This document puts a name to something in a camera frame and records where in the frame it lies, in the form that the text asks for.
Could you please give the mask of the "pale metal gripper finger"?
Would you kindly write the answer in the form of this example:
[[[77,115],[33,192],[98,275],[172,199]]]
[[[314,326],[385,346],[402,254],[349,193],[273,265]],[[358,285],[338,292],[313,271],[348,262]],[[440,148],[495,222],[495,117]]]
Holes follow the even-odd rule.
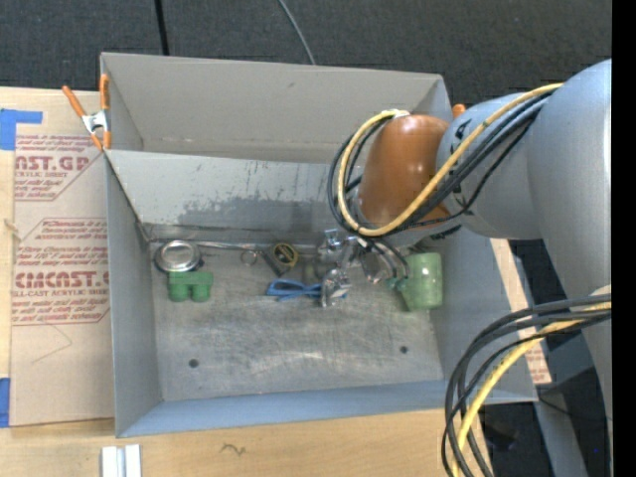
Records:
[[[341,268],[328,270],[321,281],[320,303],[323,308],[332,306],[334,302],[345,297],[351,287],[347,273]]]
[[[339,230],[324,232],[324,238],[317,247],[317,258],[321,263],[336,263],[342,259],[344,240]]]

